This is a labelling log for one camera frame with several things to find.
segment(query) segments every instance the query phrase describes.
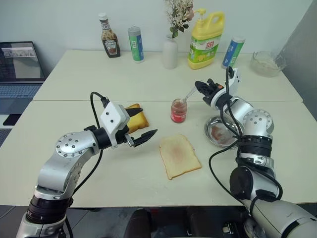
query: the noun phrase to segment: white vase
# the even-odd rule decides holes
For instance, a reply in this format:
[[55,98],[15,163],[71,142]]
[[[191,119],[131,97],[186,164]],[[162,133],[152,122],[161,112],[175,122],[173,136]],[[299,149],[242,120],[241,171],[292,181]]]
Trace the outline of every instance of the white vase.
[[163,65],[167,69],[177,67],[178,63],[178,43],[172,35],[167,35],[163,44]]

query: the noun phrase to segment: bread slice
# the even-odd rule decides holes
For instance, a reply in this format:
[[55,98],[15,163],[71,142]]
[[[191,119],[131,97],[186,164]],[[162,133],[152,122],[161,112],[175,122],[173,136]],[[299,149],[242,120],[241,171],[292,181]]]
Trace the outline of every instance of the bread slice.
[[178,134],[163,138],[159,144],[159,150],[168,179],[202,167],[192,144],[184,135]]
[[[140,104],[136,103],[128,108],[139,108]],[[131,117],[127,126],[129,127],[129,134],[135,132],[138,129],[142,129],[149,126],[148,120],[145,118],[143,112],[136,114],[135,116]]]

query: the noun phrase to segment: yellow detergent bottle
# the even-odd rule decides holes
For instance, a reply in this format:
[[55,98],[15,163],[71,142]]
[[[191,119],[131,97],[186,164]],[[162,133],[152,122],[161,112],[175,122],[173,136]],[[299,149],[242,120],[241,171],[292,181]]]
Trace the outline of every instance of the yellow detergent bottle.
[[198,69],[213,62],[224,28],[224,13],[213,12],[203,18],[206,9],[200,8],[194,12],[199,12],[201,17],[192,32],[188,64],[192,69]]

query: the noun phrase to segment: laptop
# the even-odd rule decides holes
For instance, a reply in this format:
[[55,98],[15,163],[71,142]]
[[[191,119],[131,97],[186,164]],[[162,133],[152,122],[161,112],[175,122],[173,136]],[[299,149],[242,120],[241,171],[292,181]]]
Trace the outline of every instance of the laptop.
[[0,114],[22,114],[44,81],[33,42],[0,42]]

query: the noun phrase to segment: flower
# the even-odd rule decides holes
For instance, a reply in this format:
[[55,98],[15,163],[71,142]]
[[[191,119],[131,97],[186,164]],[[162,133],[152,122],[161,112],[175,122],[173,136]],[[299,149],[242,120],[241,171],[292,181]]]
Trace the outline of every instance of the flower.
[[172,38],[178,36],[178,30],[184,32],[189,26],[186,22],[194,17],[193,0],[165,0],[168,20],[171,24]]

